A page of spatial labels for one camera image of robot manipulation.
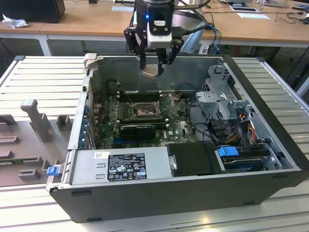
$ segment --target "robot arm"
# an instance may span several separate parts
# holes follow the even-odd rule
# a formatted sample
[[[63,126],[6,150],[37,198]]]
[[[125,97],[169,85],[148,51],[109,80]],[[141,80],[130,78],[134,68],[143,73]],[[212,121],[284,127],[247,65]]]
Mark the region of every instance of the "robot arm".
[[[160,76],[167,64],[172,64],[178,52],[183,46],[182,37],[207,27],[207,21],[195,9],[201,8],[210,0],[202,4],[188,5],[179,0],[183,5],[175,5],[174,0],[136,0],[137,25],[133,26],[133,18],[130,26],[124,33],[131,53],[140,59],[140,70],[149,77]],[[173,13],[177,10],[191,10],[205,22],[203,26],[193,30],[186,30],[181,25],[172,26]],[[156,52],[158,66],[146,65],[146,53]]]

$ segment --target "computer case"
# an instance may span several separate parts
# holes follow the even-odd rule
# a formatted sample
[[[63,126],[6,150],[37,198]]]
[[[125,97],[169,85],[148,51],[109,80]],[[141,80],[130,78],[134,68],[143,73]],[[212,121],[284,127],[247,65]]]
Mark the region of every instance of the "computer case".
[[[2,14],[13,19],[58,23],[65,12],[63,0],[1,0]]]

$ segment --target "screw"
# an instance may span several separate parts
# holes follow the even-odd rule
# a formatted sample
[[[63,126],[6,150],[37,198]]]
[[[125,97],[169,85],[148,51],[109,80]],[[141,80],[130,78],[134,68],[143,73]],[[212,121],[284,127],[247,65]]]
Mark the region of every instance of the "screw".
[[[175,163],[171,163],[169,166],[173,171],[177,169]]]

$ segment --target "blue latch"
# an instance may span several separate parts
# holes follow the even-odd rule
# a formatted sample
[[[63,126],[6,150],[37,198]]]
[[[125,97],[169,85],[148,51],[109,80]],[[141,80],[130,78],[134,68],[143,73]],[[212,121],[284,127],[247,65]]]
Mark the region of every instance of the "blue latch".
[[[79,134],[79,137],[80,137],[81,139],[84,139],[85,136],[86,136],[86,133],[84,133],[84,132],[81,132],[81,133]]]
[[[81,126],[81,132],[86,131],[87,130],[87,126],[85,124],[82,124]]]
[[[239,156],[239,153],[234,146],[222,146],[218,149],[220,157],[222,156]]]
[[[86,118],[83,118],[83,119],[82,119],[82,124],[83,124],[83,125],[87,125],[87,124],[88,124],[88,122],[89,122],[89,120],[88,120],[88,119],[86,119]]]
[[[85,105],[85,108],[84,108],[84,114],[89,114],[90,113],[90,107],[88,105]]]
[[[52,166],[47,168],[46,175],[47,176],[60,175],[60,166]]]
[[[83,141],[82,139],[80,139],[80,140],[78,141],[78,145],[79,145],[79,146],[84,146],[84,145],[85,145],[85,141]]]

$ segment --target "yellow wire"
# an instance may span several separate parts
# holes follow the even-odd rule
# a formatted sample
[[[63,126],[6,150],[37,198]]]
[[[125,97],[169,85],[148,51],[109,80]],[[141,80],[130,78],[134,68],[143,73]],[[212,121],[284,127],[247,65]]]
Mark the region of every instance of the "yellow wire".
[[[248,129],[249,129],[249,130],[251,131],[251,133],[252,133],[252,142],[254,142],[254,141],[253,141],[253,133],[254,133],[254,132],[253,132],[253,129],[252,129],[251,127],[248,127]]]
[[[233,140],[237,139],[238,137],[239,137],[239,133],[238,133],[237,135],[234,135],[234,137],[230,138],[230,139],[226,142],[226,144],[232,142]]]

